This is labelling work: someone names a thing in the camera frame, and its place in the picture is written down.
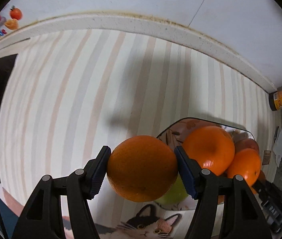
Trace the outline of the dark orange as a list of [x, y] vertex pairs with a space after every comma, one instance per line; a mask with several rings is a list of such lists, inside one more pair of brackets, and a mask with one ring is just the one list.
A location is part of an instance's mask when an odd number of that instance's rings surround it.
[[262, 170], [259, 173], [258, 181], [260, 181], [262, 184], [266, 183], [266, 177], [265, 177], [265, 174]]

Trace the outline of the oval floral plate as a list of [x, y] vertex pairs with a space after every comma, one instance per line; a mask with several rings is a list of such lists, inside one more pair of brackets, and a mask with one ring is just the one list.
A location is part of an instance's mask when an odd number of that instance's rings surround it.
[[[182, 118], [177, 122], [173, 123], [172, 125], [170, 125], [164, 131], [162, 131], [157, 136], [157, 139], [168, 145], [170, 149], [174, 150], [177, 146], [182, 145], [185, 138], [192, 131], [204, 126], [218, 126], [224, 129], [226, 132], [228, 132], [228, 134], [231, 137], [233, 132], [238, 132], [238, 133], [249, 132], [241, 128], [236, 128], [236, 127], [224, 125], [222, 123], [208, 121], [200, 118]], [[197, 203], [198, 203], [197, 200], [194, 200], [190, 195], [188, 195], [185, 200], [181, 201], [177, 205], [160, 205], [157, 203], [156, 204], [159, 205], [162, 209], [177, 211], [177, 210], [195, 210]]]

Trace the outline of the small orange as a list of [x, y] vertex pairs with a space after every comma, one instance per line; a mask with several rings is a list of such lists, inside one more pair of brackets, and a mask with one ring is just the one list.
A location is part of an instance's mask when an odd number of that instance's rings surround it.
[[113, 190], [133, 202], [162, 197], [178, 176], [177, 159], [157, 138], [138, 135], [113, 150], [107, 164], [107, 178]]

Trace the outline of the brown label patch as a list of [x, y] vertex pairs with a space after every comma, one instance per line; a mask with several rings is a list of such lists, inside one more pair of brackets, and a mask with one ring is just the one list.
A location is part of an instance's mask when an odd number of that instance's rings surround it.
[[263, 153], [263, 160], [262, 160], [262, 165], [268, 165], [270, 163], [271, 159], [271, 151], [270, 150], [265, 150]]

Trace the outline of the white paper napkin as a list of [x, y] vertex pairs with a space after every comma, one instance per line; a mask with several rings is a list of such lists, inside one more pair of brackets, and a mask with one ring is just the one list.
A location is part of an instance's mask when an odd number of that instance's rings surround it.
[[279, 167], [282, 159], [282, 128], [280, 126], [277, 126], [275, 131], [272, 151], [275, 154], [275, 162], [277, 164], [277, 167]]

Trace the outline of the red yellow apple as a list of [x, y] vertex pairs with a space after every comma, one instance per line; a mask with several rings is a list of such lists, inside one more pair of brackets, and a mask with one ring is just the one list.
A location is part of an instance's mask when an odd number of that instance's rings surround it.
[[259, 154], [259, 146], [249, 132], [233, 132], [232, 133], [232, 140], [235, 145], [235, 153], [238, 153], [244, 149], [253, 149]]

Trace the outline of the bright orange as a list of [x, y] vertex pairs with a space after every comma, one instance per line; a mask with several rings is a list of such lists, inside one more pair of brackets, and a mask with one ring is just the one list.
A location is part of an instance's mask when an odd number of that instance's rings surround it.
[[258, 179], [262, 162], [257, 151], [246, 148], [235, 154], [233, 161], [226, 170], [228, 178], [241, 175], [251, 187]]

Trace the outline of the green apple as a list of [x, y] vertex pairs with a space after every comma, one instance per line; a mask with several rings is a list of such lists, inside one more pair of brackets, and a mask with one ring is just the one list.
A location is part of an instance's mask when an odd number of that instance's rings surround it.
[[177, 205], [187, 198], [188, 194], [183, 185], [180, 175], [177, 176], [175, 183], [171, 188], [160, 198], [155, 200], [160, 205]]

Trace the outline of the striped table cloth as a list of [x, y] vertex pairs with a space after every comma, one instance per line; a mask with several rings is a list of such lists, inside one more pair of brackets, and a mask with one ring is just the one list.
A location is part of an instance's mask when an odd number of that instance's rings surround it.
[[156, 137], [190, 118], [251, 132], [270, 150], [278, 112], [268, 94], [196, 50], [145, 35], [61, 31], [32, 38], [18, 52], [0, 109], [0, 179], [20, 215], [40, 178], [70, 175], [102, 146]]

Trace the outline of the large orange with stem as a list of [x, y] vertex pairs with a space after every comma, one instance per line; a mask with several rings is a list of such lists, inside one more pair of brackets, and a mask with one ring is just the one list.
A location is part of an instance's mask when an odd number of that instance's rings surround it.
[[232, 137], [218, 126], [195, 129], [186, 137], [182, 148], [201, 168], [206, 168], [217, 176], [227, 170], [235, 155]]

